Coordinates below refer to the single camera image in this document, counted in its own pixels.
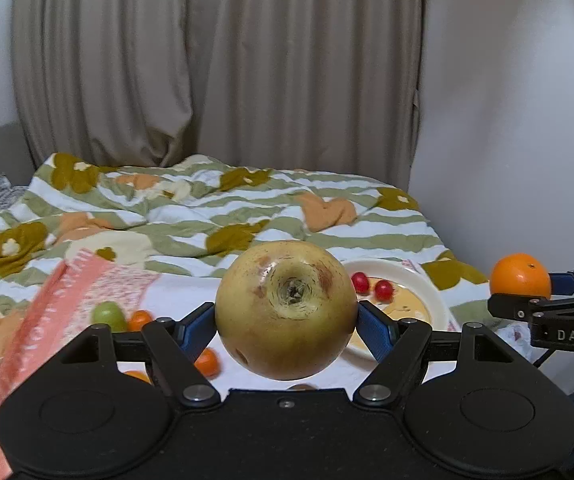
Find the red grape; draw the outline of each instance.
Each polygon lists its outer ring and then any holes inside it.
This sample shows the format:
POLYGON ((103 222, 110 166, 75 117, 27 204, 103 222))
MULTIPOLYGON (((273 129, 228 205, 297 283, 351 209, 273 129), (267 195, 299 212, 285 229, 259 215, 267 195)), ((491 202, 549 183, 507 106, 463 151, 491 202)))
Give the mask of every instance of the red grape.
POLYGON ((373 288, 373 293, 378 301, 385 303, 386 301, 391 301, 391 297, 394 295, 394 287, 387 280, 379 280, 373 288))
POLYGON ((359 294, 367 294, 369 292, 369 278, 364 272, 355 272, 352 274, 353 288, 359 294))

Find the green lime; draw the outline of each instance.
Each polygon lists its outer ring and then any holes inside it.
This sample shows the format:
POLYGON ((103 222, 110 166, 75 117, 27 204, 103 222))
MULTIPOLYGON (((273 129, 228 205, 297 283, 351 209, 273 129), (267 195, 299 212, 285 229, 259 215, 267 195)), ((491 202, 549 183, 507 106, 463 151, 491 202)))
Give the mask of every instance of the green lime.
POLYGON ((98 303, 91 313, 92 323, 107 323, 112 332, 127 332, 127 321, 120 306, 115 301, 98 303))

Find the striped blanket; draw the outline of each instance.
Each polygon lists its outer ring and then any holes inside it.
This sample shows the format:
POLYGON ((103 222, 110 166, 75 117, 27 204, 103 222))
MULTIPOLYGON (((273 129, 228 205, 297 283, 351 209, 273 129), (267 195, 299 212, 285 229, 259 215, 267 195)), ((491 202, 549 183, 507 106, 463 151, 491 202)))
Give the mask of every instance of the striped blanket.
POLYGON ((65 153, 50 156, 0 213, 0 314, 25 308, 82 248, 121 265, 221 277, 250 245, 292 238, 341 261, 411 260, 457 322, 488 317, 485 277, 459 262, 395 187, 348 174, 232 168, 202 155, 171 168, 100 168, 65 153), (312 232, 303 193, 347 200, 355 219, 312 232))

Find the beige curtain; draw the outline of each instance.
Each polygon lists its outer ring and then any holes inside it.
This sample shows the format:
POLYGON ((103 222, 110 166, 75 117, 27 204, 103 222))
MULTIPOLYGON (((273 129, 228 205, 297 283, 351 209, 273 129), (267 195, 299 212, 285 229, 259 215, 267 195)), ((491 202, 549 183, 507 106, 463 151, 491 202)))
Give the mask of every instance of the beige curtain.
POLYGON ((422 0, 15 0, 38 158, 365 174, 406 188, 422 0))

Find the orange fruit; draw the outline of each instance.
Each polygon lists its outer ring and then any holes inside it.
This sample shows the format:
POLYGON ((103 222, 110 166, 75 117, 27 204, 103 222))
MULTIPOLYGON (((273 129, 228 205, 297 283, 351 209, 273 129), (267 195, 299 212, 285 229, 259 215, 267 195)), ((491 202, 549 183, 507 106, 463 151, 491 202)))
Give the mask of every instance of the orange fruit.
POLYGON ((149 376, 145 372, 141 372, 140 370, 129 370, 128 372, 123 373, 125 375, 128 375, 129 377, 135 377, 137 379, 140 379, 141 381, 145 381, 145 383, 151 384, 149 376))
POLYGON ((142 327, 147 323, 153 321, 154 318, 148 313, 147 310, 137 310, 129 318, 127 323, 130 332, 140 332, 142 327))
POLYGON ((203 350, 203 353, 198 356, 194 365, 205 377, 214 377, 221 372, 218 356, 211 348, 203 350))
POLYGON ((519 294, 521 296, 552 295, 552 280, 547 269, 533 256, 509 254, 497 261, 490 275, 492 294, 519 294))

